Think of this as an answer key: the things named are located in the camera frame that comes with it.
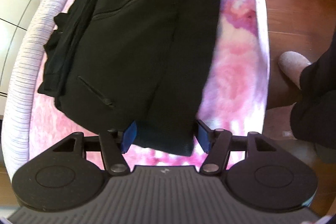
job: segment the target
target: pink fabric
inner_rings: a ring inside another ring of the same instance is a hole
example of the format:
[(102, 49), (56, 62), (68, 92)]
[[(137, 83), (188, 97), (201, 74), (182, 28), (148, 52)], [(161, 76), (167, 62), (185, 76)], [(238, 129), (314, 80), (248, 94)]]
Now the pink fabric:
[[(72, 2), (68, 0), (63, 12)], [(45, 60), (44, 56), (36, 90), (42, 82)], [(235, 135), (261, 132), (268, 76), (265, 0), (221, 0), (218, 38), (198, 117), (210, 128), (225, 128)], [(54, 107), (53, 98), (35, 91), (29, 136), (30, 159), (75, 131), (82, 131), (86, 136), (94, 135), (59, 112)], [(195, 143), (191, 157), (169, 155), (135, 145), (124, 156), (131, 168), (134, 165), (195, 165), (199, 168), (206, 155)], [(229, 166), (243, 156), (242, 152), (231, 153)], [(87, 158), (102, 168), (99, 153), (88, 153)]]

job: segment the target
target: white striped fabric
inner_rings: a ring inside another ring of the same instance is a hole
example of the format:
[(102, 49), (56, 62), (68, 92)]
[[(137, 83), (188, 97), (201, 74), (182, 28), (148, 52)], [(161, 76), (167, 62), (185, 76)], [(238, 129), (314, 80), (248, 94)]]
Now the white striped fabric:
[(66, 1), (41, 0), (15, 61), (1, 133), (4, 161), (11, 179), (29, 158), (30, 117), (43, 45), (53, 31), (53, 17), (62, 11)]

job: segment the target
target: gray ribbed plate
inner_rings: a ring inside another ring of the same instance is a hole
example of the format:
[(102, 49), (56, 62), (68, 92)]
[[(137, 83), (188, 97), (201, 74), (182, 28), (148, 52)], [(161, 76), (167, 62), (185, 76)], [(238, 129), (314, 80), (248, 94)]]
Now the gray ribbed plate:
[(215, 177), (193, 166), (137, 166), (111, 178), (94, 200), (59, 213), (20, 208), (13, 224), (299, 224), (318, 220), (308, 208), (265, 213), (236, 201)]

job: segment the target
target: black jacket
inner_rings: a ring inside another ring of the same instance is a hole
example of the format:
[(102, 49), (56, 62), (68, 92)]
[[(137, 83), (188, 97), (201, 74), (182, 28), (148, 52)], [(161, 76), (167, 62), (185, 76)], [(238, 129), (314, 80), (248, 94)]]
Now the black jacket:
[(75, 0), (45, 45), (39, 93), (100, 134), (137, 122), (135, 143), (190, 155), (220, 0)]

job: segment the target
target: mattress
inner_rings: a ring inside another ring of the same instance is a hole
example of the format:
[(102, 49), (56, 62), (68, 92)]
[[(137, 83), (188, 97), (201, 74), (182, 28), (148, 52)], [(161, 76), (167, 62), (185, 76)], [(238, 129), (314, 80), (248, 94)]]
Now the mattress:
[[(7, 171), (15, 171), (75, 131), (94, 134), (59, 112), (53, 98), (37, 93), (46, 60), (43, 51), (54, 28), (53, 17), (66, 12), (74, 0), (42, 0), (17, 57), (9, 84), (2, 146)], [(269, 79), (269, 45), (265, 0), (221, 0), (213, 61), (198, 118), (210, 128), (225, 128), (234, 135), (262, 132)], [(191, 157), (170, 155), (132, 145), (124, 155), (134, 165), (195, 165), (206, 154), (195, 140)], [(231, 153), (229, 165), (244, 158)], [(100, 153), (87, 159), (103, 168)]]

